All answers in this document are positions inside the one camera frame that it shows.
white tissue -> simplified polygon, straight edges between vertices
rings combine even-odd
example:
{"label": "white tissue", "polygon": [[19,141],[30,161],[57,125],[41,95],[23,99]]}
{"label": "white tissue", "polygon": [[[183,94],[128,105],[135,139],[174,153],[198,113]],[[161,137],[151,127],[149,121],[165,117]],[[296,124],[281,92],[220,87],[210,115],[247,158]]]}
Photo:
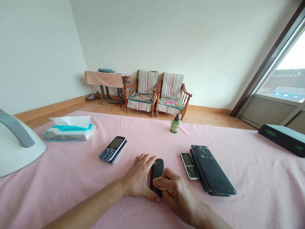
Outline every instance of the white tissue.
{"label": "white tissue", "polygon": [[89,128],[90,116],[70,116],[50,118],[59,126],[78,126],[82,128]]}

black box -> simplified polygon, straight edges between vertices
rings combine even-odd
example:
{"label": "black box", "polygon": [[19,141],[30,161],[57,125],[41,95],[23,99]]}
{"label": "black box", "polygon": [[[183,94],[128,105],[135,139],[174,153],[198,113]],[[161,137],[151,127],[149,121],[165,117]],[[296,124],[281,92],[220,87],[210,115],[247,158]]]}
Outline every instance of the black box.
{"label": "black box", "polygon": [[284,147],[299,157],[305,157],[305,135],[285,126],[263,125],[261,135]]}

tiled floor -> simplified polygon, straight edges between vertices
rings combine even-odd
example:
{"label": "tiled floor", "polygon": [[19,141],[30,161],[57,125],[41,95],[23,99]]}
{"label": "tiled floor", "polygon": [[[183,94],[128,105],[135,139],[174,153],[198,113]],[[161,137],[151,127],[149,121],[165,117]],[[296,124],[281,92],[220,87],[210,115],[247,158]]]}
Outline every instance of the tiled floor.
{"label": "tiled floor", "polygon": [[[132,117],[141,117],[148,119],[160,119],[160,120],[172,120],[175,115],[161,113],[159,112],[158,118],[151,118],[150,114],[146,111],[137,111],[129,108],[129,113],[126,113],[125,105],[120,108],[118,104],[104,102],[103,105],[100,104],[100,100],[94,100],[91,102],[82,102],[77,105],[50,113],[48,115],[27,121],[26,124],[31,128],[39,127],[45,123],[50,122],[50,117],[61,117],[65,116],[73,111],[81,110],[81,111],[89,111],[89,112],[97,112],[97,113],[105,113],[105,114],[114,114],[114,115],[125,115]],[[187,110],[186,114],[183,118],[182,122],[195,123],[195,124],[203,124],[203,125],[211,125],[211,126],[222,126],[222,127],[231,127],[231,128],[239,128],[239,129],[249,129],[255,130],[253,127],[244,123],[243,121],[233,118],[227,114],[216,114],[205,111],[196,111],[196,110]]]}

spray bottle cap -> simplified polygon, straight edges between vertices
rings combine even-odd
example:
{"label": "spray bottle cap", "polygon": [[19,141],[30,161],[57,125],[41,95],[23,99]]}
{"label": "spray bottle cap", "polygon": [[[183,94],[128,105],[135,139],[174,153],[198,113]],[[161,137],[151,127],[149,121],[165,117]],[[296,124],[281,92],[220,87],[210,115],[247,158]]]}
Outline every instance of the spray bottle cap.
{"label": "spray bottle cap", "polygon": [[175,121],[179,121],[179,115],[178,114],[175,117]]}

green logo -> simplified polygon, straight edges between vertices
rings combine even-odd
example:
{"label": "green logo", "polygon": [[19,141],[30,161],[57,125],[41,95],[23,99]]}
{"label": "green logo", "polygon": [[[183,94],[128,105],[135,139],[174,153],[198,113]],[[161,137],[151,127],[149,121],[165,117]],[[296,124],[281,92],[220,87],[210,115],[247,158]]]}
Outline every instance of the green logo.
{"label": "green logo", "polygon": [[303,147],[301,147],[301,146],[299,146],[299,145],[295,145],[293,148],[296,148],[296,149],[298,149],[298,150],[303,150],[303,149],[304,149]]}
{"label": "green logo", "polygon": [[276,134],[275,133],[273,133],[271,130],[265,130],[268,134],[270,134],[271,136],[273,136],[273,137],[275,137],[276,136]]}

